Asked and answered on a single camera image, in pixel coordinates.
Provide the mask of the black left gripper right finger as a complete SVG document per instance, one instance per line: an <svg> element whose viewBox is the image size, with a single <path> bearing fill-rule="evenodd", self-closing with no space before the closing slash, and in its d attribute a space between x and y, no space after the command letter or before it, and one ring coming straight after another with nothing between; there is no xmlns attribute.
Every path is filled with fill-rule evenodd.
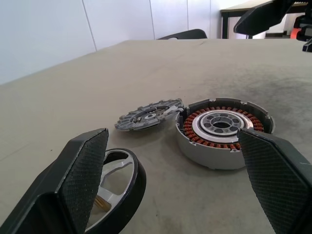
<svg viewBox="0 0 312 234"><path fill-rule="evenodd" d="M252 189L275 234L312 234L312 164L288 141L242 129Z"/></svg>

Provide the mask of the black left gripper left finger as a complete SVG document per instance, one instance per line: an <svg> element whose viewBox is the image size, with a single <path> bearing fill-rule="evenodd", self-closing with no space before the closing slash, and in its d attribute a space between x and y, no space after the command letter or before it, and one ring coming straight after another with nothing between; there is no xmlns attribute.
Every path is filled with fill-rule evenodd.
<svg viewBox="0 0 312 234"><path fill-rule="evenodd" d="M84 234L108 137L108 129L101 128L68 141L0 226L0 234Z"/></svg>

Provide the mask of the grey finned cover plate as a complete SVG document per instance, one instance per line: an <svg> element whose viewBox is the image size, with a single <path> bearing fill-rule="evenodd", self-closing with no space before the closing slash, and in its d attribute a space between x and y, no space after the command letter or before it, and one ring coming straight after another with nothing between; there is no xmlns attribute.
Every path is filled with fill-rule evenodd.
<svg viewBox="0 0 312 234"><path fill-rule="evenodd" d="M180 98L160 100L145 106L119 118L115 128L120 131L139 131L148 129L174 117L184 110L184 103Z"/></svg>

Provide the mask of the black and orange device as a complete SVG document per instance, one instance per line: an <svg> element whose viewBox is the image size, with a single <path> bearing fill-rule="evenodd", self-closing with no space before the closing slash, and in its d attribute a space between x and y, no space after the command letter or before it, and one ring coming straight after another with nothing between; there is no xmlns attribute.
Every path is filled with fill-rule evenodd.
<svg viewBox="0 0 312 234"><path fill-rule="evenodd" d="M301 15L297 17L290 38L299 41L309 41L312 39L312 16Z"/></svg>

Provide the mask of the white table black legs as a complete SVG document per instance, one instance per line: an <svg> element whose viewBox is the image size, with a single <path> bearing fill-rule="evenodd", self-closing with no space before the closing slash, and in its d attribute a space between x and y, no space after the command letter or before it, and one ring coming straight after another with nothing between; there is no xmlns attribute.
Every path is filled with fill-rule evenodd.
<svg viewBox="0 0 312 234"><path fill-rule="evenodd" d="M226 9L220 10L222 17L222 39L229 38L229 18L242 17L248 11L255 9L258 6L268 5L275 0L249 0L245 3L235 5ZM309 1L312 0L276 0L277 3L273 4L273 10L270 12L278 14L278 21L270 25L272 27L279 24L286 14L304 13Z"/></svg>

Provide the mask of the black chair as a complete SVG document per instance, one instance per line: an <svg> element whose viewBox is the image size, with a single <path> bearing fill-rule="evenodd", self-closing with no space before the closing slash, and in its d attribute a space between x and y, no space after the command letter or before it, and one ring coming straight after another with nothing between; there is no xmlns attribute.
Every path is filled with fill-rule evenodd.
<svg viewBox="0 0 312 234"><path fill-rule="evenodd" d="M206 33L201 29L193 29L188 31L183 31L168 35L158 40L167 40L167 39L207 39Z"/></svg>

